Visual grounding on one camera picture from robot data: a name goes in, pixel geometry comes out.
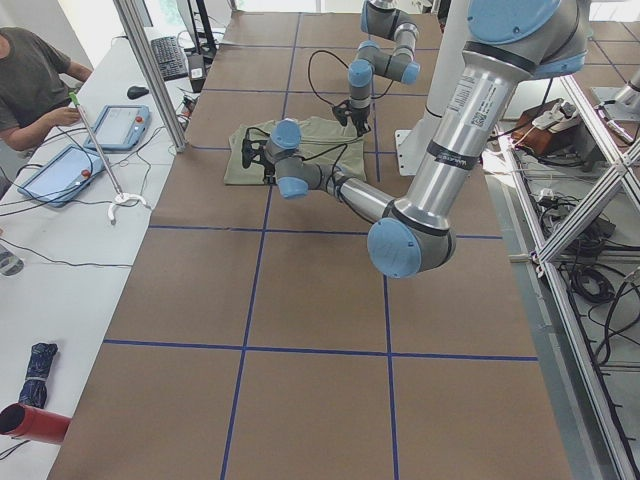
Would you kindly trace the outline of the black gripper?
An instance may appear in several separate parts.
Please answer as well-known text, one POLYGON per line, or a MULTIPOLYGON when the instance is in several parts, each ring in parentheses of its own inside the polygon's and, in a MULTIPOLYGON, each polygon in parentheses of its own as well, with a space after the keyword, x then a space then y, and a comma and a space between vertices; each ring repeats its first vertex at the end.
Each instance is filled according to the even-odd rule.
POLYGON ((371 131, 371 127, 369 125, 369 115, 370 115, 370 106, 366 105, 365 107, 356 107, 352 102, 350 103, 351 115, 349 119, 354 125, 357 137, 363 137, 366 133, 371 131))
POLYGON ((269 162, 263 164, 263 183, 276 184, 275 166, 269 162))

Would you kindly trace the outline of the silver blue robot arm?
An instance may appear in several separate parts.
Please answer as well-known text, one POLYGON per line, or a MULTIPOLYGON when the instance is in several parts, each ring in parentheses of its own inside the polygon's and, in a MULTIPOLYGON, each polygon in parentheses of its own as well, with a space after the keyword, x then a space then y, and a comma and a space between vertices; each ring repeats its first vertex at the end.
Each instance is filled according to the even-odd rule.
POLYGON ((359 45, 355 59, 348 66, 349 97, 340 105, 342 112, 338 113, 335 107, 334 113, 336 117, 341 116, 339 121, 343 126, 351 120, 358 137, 370 131, 373 77, 412 85, 420 73, 420 65, 414 60, 419 29, 394 1, 364 1, 360 26, 371 37, 393 41, 394 48, 386 52, 375 41, 366 40, 359 45))
POLYGON ((299 152, 296 122, 280 121, 264 147, 280 194, 323 190, 367 218, 369 257, 391 278, 445 264, 456 247, 448 213, 519 83, 579 71, 585 61, 585 1, 474 1, 467 10, 464 68, 408 192, 399 198, 299 152))

